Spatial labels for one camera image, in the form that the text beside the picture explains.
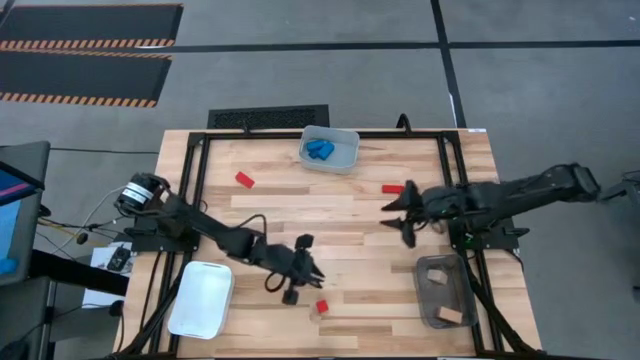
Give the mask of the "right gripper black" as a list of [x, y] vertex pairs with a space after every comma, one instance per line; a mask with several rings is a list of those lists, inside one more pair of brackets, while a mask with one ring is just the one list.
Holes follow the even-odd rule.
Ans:
[[382, 191], [386, 194], [395, 194], [397, 198], [381, 208], [382, 211], [404, 211], [420, 205], [418, 218], [406, 217], [382, 220], [381, 224], [399, 230], [404, 244], [408, 248], [416, 247], [416, 224], [432, 223], [441, 220], [449, 220], [453, 217], [450, 200], [453, 197], [453, 189], [450, 187], [432, 187], [418, 193], [416, 184], [407, 180], [404, 185], [383, 185]]

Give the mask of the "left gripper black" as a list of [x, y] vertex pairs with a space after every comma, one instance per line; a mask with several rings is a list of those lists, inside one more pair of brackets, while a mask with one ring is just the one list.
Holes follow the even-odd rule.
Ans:
[[[268, 292], [276, 292], [282, 288], [284, 282], [289, 279], [290, 283], [283, 292], [282, 303], [284, 305], [297, 305], [299, 301], [299, 291], [301, 287], [312, 287], [320, 289], [325, 275], [315, 264], [309, 249], [313, 246], [314, 237], [310, 234], [303, 234], [296, 239], [295, 250], [282, 245], [256, 245], [249, 255], [249, 263], [261, 267], [270, 272], [265, 280], [264, 286]], [[270, 278], [279, 274], [281, 281], [275, 287], [270, 287]]]

